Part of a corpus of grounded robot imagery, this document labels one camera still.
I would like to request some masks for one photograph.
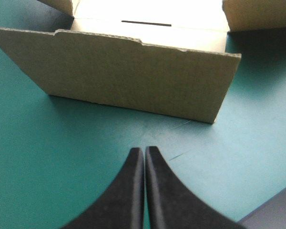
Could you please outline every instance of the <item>gray object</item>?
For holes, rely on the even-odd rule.
[[[239,223],[248,229],[286,229],[286,188]]]

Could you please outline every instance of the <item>open cardboard box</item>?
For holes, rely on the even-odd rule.
[[[46,93],[207,123],[241,59],[225,53],[229,26],[286,27],[281,0],[40,1],[71,30],[0,28],[0,47]]]

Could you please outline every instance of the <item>black curved object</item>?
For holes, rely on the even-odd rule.
[[[140,148],[132,148],[104,193],[62,229],[142,229],[143,212],[143,153]]]
[[[155,146],[146,149],[145,172],[151,229],[244,229],[185,187]]]

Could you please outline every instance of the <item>teal surface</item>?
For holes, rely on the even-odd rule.
[[[0,0],[1,27],[71,22],[34,0]],[[159,146],[177,176],[233,220],[285,188],[286,29],[234,33],[227,50],[243,59],[209,125],[48,96],[0,49],[0,229],[59,228],[106,189],[134,146]]]

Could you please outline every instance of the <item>cardboard flap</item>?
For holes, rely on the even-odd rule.
[[[231,31],[286,27],[286,0],[223,0]]]
[[[0,47],[48,94],[208,123],[241,58],[73,31],[0,28]]]
[[[80,0],[38,0],[48,6],[74,16],[76,6]]]

